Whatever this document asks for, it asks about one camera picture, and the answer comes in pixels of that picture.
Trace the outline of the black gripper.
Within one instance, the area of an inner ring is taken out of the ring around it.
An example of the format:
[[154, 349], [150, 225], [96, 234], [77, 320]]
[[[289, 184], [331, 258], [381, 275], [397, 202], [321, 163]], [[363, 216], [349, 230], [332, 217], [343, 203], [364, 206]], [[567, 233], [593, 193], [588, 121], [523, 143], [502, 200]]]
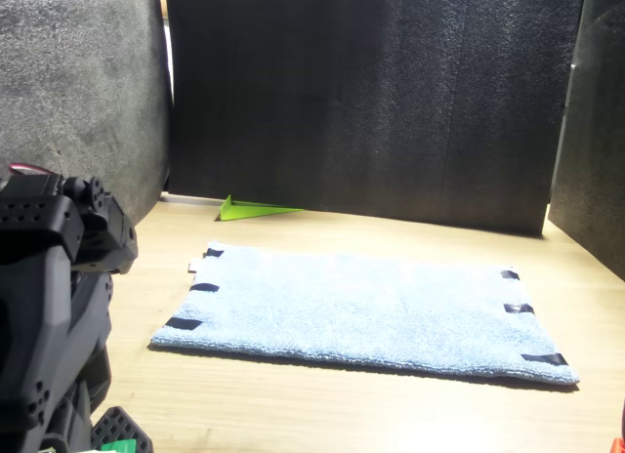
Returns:
[[101, 210], [81, 207], [79, 214], [85, 229], [72, 269], [127, 273], [138, 258], [138, 240], [117, 201], [105, 198]]

